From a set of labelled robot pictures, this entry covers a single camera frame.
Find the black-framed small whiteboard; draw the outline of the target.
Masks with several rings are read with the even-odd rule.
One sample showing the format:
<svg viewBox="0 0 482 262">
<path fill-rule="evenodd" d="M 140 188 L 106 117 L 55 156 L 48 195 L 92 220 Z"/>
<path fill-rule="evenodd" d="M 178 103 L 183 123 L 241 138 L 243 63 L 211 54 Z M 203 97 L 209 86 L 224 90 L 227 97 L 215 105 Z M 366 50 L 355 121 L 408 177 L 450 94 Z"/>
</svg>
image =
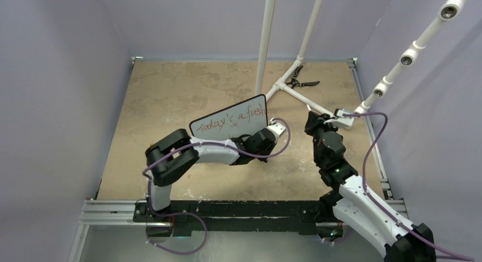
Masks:
<svg viewBox="0 0 482 262">
<path fill-rule="evenodd" d="M 259 94 L 189 123 L 191 134 L 199 139 L 226 140 L 253 135 L 268 125 L 267 100 Z"/>
</svg>

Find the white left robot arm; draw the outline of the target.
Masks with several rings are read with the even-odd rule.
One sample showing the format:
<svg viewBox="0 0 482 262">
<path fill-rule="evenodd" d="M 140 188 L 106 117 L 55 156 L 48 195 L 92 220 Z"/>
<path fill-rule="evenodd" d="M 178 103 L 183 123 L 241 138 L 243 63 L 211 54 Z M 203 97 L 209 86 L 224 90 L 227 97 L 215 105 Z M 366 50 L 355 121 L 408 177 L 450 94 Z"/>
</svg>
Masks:
<svg viewBox="0 0 482 262">
<path fill-rule="evenodd" d="M 147 169 L 143 175 L 150 179 L 147 214 L 157 222 L 167 219 L 172 185 L 193 165 L 246 165 L 253 159 L 267 161 L 285 131 L 285 126 L 275 123 L 252 135 L 221 141 L 199 139 L 185 129 L 172 132 L 145 151 Z"/>
</svg>

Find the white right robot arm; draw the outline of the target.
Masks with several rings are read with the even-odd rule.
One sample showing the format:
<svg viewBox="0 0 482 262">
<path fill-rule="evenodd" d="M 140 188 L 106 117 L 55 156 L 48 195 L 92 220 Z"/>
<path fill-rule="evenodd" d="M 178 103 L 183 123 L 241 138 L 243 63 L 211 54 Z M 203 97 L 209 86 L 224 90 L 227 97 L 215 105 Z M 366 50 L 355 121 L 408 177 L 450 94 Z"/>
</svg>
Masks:
<svg viewBox="0 0 482 262">
<path fill-rule="evenodd" d="M 318 216 L 337 219 L 355 230 L 384 261 L 436 261 L 434 237 L 372 192 L 364 177 L 345 159 L 343 136 L 330 116 L 308 112 L 304 132 L 313 138 L 313 158 L 322 181 L 332 190 L 320 198 Z"/>
</svg>

